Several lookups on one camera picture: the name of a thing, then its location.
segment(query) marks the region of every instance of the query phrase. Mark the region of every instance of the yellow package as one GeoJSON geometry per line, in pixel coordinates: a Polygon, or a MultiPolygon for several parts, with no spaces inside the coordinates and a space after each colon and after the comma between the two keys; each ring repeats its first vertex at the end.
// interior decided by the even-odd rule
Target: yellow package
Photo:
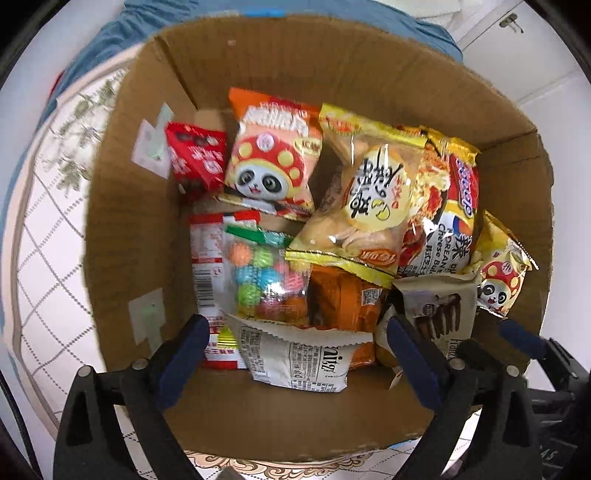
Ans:
{"type": "Polygon", "coordinates": [[[398,269],[426,138],[327,104],[319,121],[324,141],[343,163],[340,181],[286,258],[336,265],[388,287],[398,269]]]}
{"type": "Polygon", "coordinates": [[[484,229],[466,269],[482,277],[479,306],[497,316],[507,316],[532,266],[538,268],[515,235],[484,211],[484,229]]]}

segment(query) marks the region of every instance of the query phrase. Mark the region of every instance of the candy bag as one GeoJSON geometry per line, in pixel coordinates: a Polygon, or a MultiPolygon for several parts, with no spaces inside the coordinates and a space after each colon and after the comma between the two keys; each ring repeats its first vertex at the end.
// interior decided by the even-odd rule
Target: candy bag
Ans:
{"type": "Polygon", "coordinates": [[[478,304],[501,317],[507,316],[521,291],[525,273],[538,268],[515,235],[489,212],[466,271],[482,279],[478,304]]]}
{"type": "Polygon", "coordinates": [[[283,252],[291,240],[282,233],[226,227],[225,250],[231,274],[223,292],[234,299],[226,313],[309,325],[306,290],[310,266],[285,261],[283,252]]]}
{"type": "MultiPolygon", "coordinates": [[[[378,323],[386,290],[337,267],[314,265],[309,298],[318,305],[314,325],[372,333],[378,323]]],[[[349,369],[375,363],[373,343],[364,343],[353,354],[349,369]]]]}
{"type": "Polygon", "coordinates": [[[322,148],[318,110],[231,88],[240,122],[220,200],[306,221],[314,212],[308,180],[322,148]]]}
{"type": "Polygon", "coordinates": [[[204,367],[219,369],[246,368],[238,344],[226,326],[220,303],[213,292],[223,290],[228,263],[223,259],[224,228],[228,223],[255,228],[261,214],[254,210],[235,213],[191,215],[191,266],[197,308],[209,322],[209,343],[205,347],[204,367]]]}
{"type": "Polygon", "coordinates": [[[398,273],[456,273],[468,265],[478,208],[479,151],[431,128],[399,127],[428,141],[413,185],[398,273]]]}
{"type": "Polygon", "coordinates": [[[223,186],[226,132],[170,122],[164,130],[174,177],[188,200],[223,186]]]}
{"type": "Polygon", "coordinates": [[[320,125],[343,162],[340,183],[330,189],[333,203],[296,236],[288,258],[337,265],[387,287],[388,281],[361,273],[354,263],[397,273],[426,138],[327,104],[320,125]]]}

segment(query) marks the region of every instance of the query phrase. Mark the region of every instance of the white snack wrapper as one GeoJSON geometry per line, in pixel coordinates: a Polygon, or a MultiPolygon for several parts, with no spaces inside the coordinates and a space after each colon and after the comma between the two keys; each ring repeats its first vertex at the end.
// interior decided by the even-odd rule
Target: white snack wrapper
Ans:
{"type": "Polygon", "coordinates": [[[205,213],[193,215],[190,220],[191,262],[193,289],[199,313],[209,322],[209,343],[205,348],[204,366],[209,368],[246,368],[235,344],[218,342],[225,324],[221,306],[214,298],[214,291],[223,290],[228,266],[223,262],[222,248],[227,223],[250,228],[256,227],[258,212],[205,213]]]}
{"type": "MultiPolygon", "coordinates": [[[[432,340],[446,358],[454,358],[457,346],[472,335],[478,297],[477,276],[442,273],[400,278],[392,285],[402,292],[404,313],[419,334],[432,340]]],[[[390,307],[375,331],[376,344],[390,353],[386,328],[395,314],[394,306],[390,307]]]]}
{"type": "Polygon", "coordinates": [[[296,390],[340,392],[356,348],[373,341],[366,332],[300,329],[234,315],[226,315],[226,324],[254,380],[296,390]]]}

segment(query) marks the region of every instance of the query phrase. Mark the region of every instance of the checkered pattern fabric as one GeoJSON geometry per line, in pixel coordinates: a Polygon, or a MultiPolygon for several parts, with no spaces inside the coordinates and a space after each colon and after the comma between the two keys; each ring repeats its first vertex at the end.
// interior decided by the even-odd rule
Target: checkered pattern fabric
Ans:
{"type": "MultiPolygon", "coordinates": [[[[62,105],[35,156],[16,278],[21,356],[58,420],[77,370],[85,364],[99,372],[105,370],[84,284],[82,256],[92,161],[125,73],[121,68],[89,83],[62,105]]],[[[117,414],[138,472],[155,479],[122,407],[117,407],[117,414]]],[[[473,416],[466,423],[450,464],[467,448],[477,421],[478,416],[473,416]]],[[[385,480],[399,470],[417,442],[307,464],[250,462],[194,452],[187,452],[187,456],[206,480],[227,467],[258,480],[312,476],[385,480]]]]}

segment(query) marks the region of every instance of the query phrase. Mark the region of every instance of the snack package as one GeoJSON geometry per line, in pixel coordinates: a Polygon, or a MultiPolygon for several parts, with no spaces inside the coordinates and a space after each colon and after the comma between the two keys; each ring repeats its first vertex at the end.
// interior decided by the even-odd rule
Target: snack package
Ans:
{"type": "Polygon", "coordinates": [[[227,315],[240,352],[254,380],[279,387],[335,393],[347,386],[347,372],[358,346],[372,334],[318,330],[281,322],[227,315]]]}
{"type": "Polygon", "coordinates": [[[538,268],[515,235],[484,211],[484,228],[466,269],[479,274],[478,305],[506,317],[532,265],[538,268]]]}
{"type": "Polygon", "coordinates": [[[428,141],[410,200],[398,273],[456,273],[468,265],[478,208],[478,149],[431,128],[399,127],[428,141]]]}
{"type": "Polygon", "coordinates": [[[254,210],[235,213],[210,213],[190,217],[193,288],[199,313],[209,322],[209,343],[203,365],[209,368],[246,368],[238,344],[228,328],[213,292],[223,288],[229,272],[223,260],[223,236],[226,224],[235,223],[255,228],[260,213],[254,210]]]}
{"type": "Polygon", "coordinates": [[[170,122],[164,130],[179,190],[188,200],[223,186],[226,132],[170,122]]]}
{"type": "Polygon", "coordinates": [[[404,305],[392,305],[375,330],[376,345],[390,354],[378,352],[380,363],[387,367],[397,365],[386,339],[388,321],[396,313],[404,313],[424,339],[432,340],[448,359],[454,358],[460,342],[472,335],[479,282],[475,273],[395,280],[392,286],[402,292],[404,305]]]}
{"type": "MultiPolygon", "coordinates": [[[[309,298],[318,305],[314,325],[339,330],[375,330],[386,290],[337,267],[314,265],[309,298]]],[[[353,354],[349,369],[375,363],[373,343],[364,343],[353,354]]]]}
{"type": "Polygon", "coordinates": [[[310,265],[285,261],[291,237],[262,229],[226,227],[230,265],[223,294],[226,313],[292,325],[309,325],[306,290],[310,265]]]}
{"type": "Polygon", "coordinates": [[[306,223],[288,257],[336,265],[387,287],[389,279],[361,272],[355,263],[396,274],[426,138],[327,104],[320,125],[343,162],[340,183],[329,189],[332,204],[306,223]]]}
{"type": "Polygon", "coordinates": [[[219,199],[306,221],[314,212],[308,180],[322,149],[318,109],[231,88],[240,122],[219,199]]]}

